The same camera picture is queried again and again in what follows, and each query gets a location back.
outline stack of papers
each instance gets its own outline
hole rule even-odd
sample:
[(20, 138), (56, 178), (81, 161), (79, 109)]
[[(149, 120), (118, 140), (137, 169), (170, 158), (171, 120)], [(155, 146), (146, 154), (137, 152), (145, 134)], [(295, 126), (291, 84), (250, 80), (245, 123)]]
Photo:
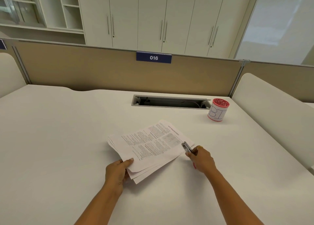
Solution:
[(125, 135), (108, 137), (108, 144), (123, 161), (134, 158), (128, 167), (130, 178), (139, 183), (154, 171), (184, 152), (181, 143), (194, 143), (171, 123), (160, 120), (157, 124)]

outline pink lid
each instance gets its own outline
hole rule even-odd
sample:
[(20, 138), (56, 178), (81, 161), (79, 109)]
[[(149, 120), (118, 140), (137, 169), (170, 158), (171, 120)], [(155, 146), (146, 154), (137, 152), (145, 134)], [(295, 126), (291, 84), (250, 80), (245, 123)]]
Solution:
[(223, 99), (213, 99), (213, 104), (221, 108), (228, 108), (230, 105), (227, 100), (223, 100)]

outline pink pen holder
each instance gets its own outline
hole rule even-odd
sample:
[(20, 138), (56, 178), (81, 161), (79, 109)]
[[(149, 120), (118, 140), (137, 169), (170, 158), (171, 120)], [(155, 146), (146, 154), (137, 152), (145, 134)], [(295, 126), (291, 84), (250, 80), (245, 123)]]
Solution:
[(213, 121), (220, 122), (224, 118), (229, 105), (230, 103), (227, 100), (213, 99), (207, 116)]

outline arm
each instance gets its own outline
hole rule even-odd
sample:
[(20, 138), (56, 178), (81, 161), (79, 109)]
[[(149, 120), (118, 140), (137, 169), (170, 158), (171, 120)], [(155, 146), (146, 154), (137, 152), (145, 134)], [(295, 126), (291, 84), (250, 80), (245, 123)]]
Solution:
[(210, 152), (197, 146), (186, 155), (210, 181), (227, 225), (263, 225), (215, 166)]
[(128, 178), (126, 168), (133, 158), (109, 164), (106, 167), (105, 184), (92, 199), (74, 225), (106, 225), (123, 191), (123, 182)]

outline door handle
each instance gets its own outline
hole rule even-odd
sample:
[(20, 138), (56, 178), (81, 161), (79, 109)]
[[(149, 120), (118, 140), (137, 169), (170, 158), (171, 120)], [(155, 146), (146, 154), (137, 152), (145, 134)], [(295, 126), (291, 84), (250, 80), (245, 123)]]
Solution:
[(161, 28), (160, 28), (160, 40), (161, 40), (161, 33), (162, 33), (162, 20), (161, 20)]
[(209, 43), (210, 43), (210, 39), (212, 38), (213, 30), (214, 30), (214, 26), (212, 27), (212, 32), (210, 33), (210, 37), (209, 37), (209, 41), (208, 41), (208, 45), (209, 45)]
[(166, 41), (166, 34), (167, 34), (167, 26), (168, 26), (168, 21), (166, 22), (165, 41)]
[(107, 14), (107, 26), (108, 26), (108, 34), (109, 34), (109, 21), (108, 21), (108, 14)]
[(115, 24), (113, 23), (113, 15), (112, 15), (112, 29), (113, 29), (113, 37), (115, 37)]
[(214, 42), (215, 42), (215, 39), (216, 39), (216, 36), (217, 36), (217, 32), (218, 32), (218, 27), (217, 27), (217, 29), (216, 29), (216, 33), (215, 33), (215, 36), (214, 36), (213, 42), (212, 42), (212, 44), (211, 44), (211, 46), (210, 46), (210, 47), (214, 46)]

